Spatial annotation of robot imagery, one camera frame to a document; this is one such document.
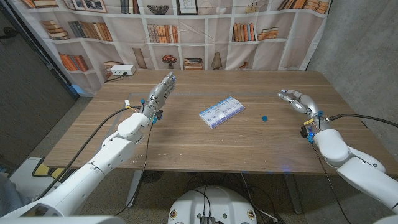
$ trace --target white power strip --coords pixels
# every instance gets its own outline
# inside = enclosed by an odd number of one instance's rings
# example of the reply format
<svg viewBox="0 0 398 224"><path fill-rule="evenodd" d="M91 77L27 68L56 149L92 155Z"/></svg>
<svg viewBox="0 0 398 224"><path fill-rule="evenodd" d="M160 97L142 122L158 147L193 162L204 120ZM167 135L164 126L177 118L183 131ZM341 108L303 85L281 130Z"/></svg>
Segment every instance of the white power strip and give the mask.
<svg viewBox="0 0 398 224"><path fill-rule="evenodd" d="M123 75L127 72L127 75L133 75L136 72L136 67L134 65L113 65L111 68L113 75Z"/></svg>

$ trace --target bowl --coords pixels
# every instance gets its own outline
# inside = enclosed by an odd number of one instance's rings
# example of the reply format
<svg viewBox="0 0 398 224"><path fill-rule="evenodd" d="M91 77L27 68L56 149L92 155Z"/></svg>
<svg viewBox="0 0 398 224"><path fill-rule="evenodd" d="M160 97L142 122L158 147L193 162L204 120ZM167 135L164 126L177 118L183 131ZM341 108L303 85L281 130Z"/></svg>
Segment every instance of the bowl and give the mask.
<svg viewBox="0 0 398 224"><path fill-rule="evenodd" d="M164 15L169 10L169 6L148 5L148 9L155 15Z"/></svg>

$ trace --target pill organizer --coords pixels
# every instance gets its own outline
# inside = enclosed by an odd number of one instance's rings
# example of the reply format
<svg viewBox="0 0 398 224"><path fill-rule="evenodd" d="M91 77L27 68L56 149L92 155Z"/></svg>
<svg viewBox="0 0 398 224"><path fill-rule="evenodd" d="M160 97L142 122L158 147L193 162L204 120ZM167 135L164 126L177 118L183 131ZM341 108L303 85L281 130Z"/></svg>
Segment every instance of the pill organizer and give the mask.
<svg viewBox="0 0 398 224"><path fill-rule="evenodd" d="M199 116L213 129L242 110L244 110L244 106L237 99L230 96L200 112Z"/></svg>

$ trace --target wooden table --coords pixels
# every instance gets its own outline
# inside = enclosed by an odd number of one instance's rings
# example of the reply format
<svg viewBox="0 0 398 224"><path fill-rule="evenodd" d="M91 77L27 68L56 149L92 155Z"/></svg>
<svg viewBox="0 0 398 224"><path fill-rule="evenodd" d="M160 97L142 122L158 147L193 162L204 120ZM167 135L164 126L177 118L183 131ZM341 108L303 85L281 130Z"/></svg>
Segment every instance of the wooden table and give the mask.
<svg viewBox="0 0 398 224"><path fill-rule="evenodd" d="M168 71L137 71L134 76L110 82L93 98L44 160L50 167L64 167L95 128L130 99L140 105ZM150 136L147 170L201 172L260 172L323 174L322 167L300 127L307 117L297 113L277 93L284 88L311 96L324 117L354 113L318 72L175 71L177 87L169 96L163 120ZM246 109L215 129L199 112L232 96ZM81 167L107 134L131 115L127 110L106 123L86 146L73 167ZM398 174L398 163L358 118L341 118L331 124L346 143L379 159L387 174ZM145 139L123 168L143 168ZM323 163L328 172L335 171Z"/></svg>

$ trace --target blue connector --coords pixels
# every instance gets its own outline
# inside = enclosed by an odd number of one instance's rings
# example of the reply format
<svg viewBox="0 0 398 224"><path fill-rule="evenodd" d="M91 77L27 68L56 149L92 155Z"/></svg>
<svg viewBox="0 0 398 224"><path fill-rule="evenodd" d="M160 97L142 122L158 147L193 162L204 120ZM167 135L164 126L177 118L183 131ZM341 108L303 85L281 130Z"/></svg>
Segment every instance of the blue connector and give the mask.
<svg viewBox="0 0 398 224"><path fill-rule="evenodd" d="M313 137L314 136L314 133L312 133L312 132L310 132L309 134L308 134L308 136L307 136L307 139L308 139L308 141L312 144L313 143Z"/></svg>
<svg viewBox="0 0 398 224"><path fill-rule="evenodd" d="M307 136L308 141L312 144L313 143L313 139L311 136Z"/></svg>

